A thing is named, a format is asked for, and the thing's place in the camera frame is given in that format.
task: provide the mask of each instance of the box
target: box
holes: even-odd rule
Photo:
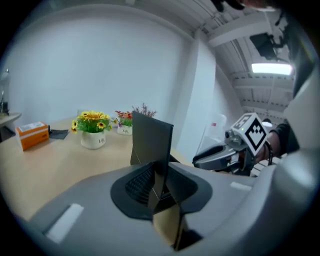
[[[49,139],[48,125],[44,122],[34,122],[16,127],[15,134],[23,151]]]

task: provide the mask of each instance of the small white plant pot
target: small white plant pot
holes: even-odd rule
[[[84,131],[81,137],[81,145],[89,150],[101,148],[106,143],[106,131],[97,133]]]
[[[132,135],[132,126],[121,125],[120,127],[119,125],[117,133],[121,135]]]

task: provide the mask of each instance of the ceiling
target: ceiling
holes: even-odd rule
[[[21,29],[49,13],[86,4],[131,6],[162,17],[193,36],[202,30],[215,49],[217,64],[231,82],[244,112],[256,112],[261,119],[269,118],[274,125],[284,120],[283,111],[293,97],[293,76],[255,74],[252,63],[266,63],[249,36],[269,33],[278,40],[286,23],[274,24],[279,12],[257,12],[245,8],[235,10],[225,4],[220,13],[210,0],[47,0],[41,3],[21,24]],[[288,60],[288,49],[278,51]]]

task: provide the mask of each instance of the ceiling light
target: ceiling light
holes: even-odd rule
[[[271,120],[269,118],[266,118],[262,121],[262,125],[265,127],[272,127]]]
[[[292,72],[292,66],[280,63],[253,63],[253,73],[269,73],[289,76]]]

